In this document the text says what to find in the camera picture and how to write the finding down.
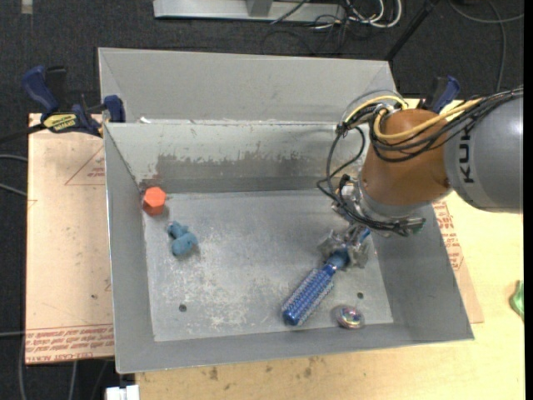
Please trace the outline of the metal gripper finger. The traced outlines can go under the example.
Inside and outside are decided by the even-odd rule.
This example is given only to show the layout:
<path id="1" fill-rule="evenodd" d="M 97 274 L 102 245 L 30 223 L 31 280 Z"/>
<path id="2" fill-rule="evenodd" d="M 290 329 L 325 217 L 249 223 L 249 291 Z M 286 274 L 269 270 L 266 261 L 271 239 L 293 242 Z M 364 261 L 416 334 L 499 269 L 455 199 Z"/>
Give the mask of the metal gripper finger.
<path id="1" fill-rule="evenodd" d="M 365 268 L 370 257 L 371 240 L 366 237 L 362 242 L 356 242 L 348 247 L 350 268 Z"/>
<path id="2" fill-rule="evenodd" d="M 338 233 L 331 230 L 317 245 L 317 251 L 323 258 L 329 258 L 341 248 L 341 238 Z"/>

